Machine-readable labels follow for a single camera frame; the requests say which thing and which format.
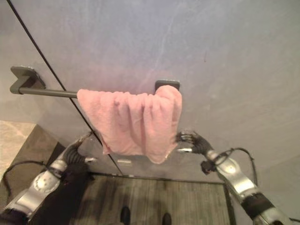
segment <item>towel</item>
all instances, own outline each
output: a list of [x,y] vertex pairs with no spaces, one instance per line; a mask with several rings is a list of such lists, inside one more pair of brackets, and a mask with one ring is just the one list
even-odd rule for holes
[[160,164],[176,147],[182,97],[172,86],[159,87],[155,95],[81,89],[77,98],[100,133],[104,154],[146,155]]

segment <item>metal towel bar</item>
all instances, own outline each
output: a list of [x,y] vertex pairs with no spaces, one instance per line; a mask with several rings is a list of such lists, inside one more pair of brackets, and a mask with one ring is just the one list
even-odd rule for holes
[[[46,89],[45,83],[38,76],[37,72],[32,68],[11,67],[11,71],[18,78],[18,80],[10,87],[10,92],[12,92],[13,94],[31,94],[63,98],[77,98],[76,91]],[[158,80],[155,82],[155,90],[163,85],[171,85],[177,90],[179,90],[180,87],[180,83],[178,81]]]

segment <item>wire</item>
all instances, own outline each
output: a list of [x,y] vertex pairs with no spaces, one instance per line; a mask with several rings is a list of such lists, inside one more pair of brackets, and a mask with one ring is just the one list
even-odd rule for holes
[[254,180],[254,183],[255,185],[258,186],[258,179],[257,179],[257,172],[256,172],[256,166],[255,166],[255,163],[254,163],[254,158],[251,156],[250,152],[244,148],[231,148],[227,151],[223,151],[222,153],[219,154],[219,156],[214,160],[214,162],[216,162],[220,157],[222,156],[225,156],[225,158],[218,164],[215,164],[215,166],[217,165],[221,165],[222,163],[224,163],[230,156],[231,154],[233,154],[234,151],[236,150],[240,150],[240,151],[243,151],[245,153],[248,154],[249,156],[249,159],[251,161],[251,166],[252,166],[252,172],[253,172],[253,180]]
[[300,219],[290,218],[290,220],[293,221],[293,222],[298,222],[298,223],[300,223]]
[[25,161],[21,161],[21,162],[18,162],[18,163],[15,163],[13,165],[11,165],[9,168],[6,169],[6,171],[3,173],[3,183],[4,183],[4,186],[7,190],[7,204],[8,204],[8,201],[9,201],[9,198],[11,197],[11,188],[10,188],[10,185],[9,185],[9,182],[8,182],[8,179],[6,177],[7,173],[9,171],[11,171],[15,166],[17,165],[23,165],[23,164],[38,164],[38,165],[42,165],[45,169],[48,170],[48,167],[47,165],[43,162],[43,161],[35,161],[35,160],[25,160]]

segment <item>shoe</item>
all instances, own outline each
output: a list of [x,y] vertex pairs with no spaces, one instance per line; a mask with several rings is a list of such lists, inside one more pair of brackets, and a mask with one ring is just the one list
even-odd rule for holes
[[124,225],[130,225],[130,209],[127,206],[122,208],[120,222]]
[[172,219],[171,215],[169,213],[165,213],[163,217],[163,225],[171,225],[172,224]]

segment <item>metal robot arm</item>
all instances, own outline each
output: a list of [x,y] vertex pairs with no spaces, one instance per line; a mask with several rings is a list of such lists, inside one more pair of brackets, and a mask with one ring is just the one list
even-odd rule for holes
[[77,152],[78,147],[89,136],[90,134],[84,135],[67,146],[48,170],[40,173],[28,189],[23,190],[4,208],[1,218],[10,221],[10,218],[14,217],[16,222],[12,224],[18,224],[17,217],[20,220],[27,220],[37,211],[44,199],[57,189],[68,165],[96,161],[95,158],[83,157]]
[[206,157],[207,161],[201,163],[202,171],[205,174],[216,171],[255,224],[292,225],[289,217],[261,193],[259,188],[243,174],[238,163],[227,154],[218,154],[208,141],[196,132],[181,132],[177,135],[177,141],[192,145],[191,148],[179,149],[180,152],[202,154]]

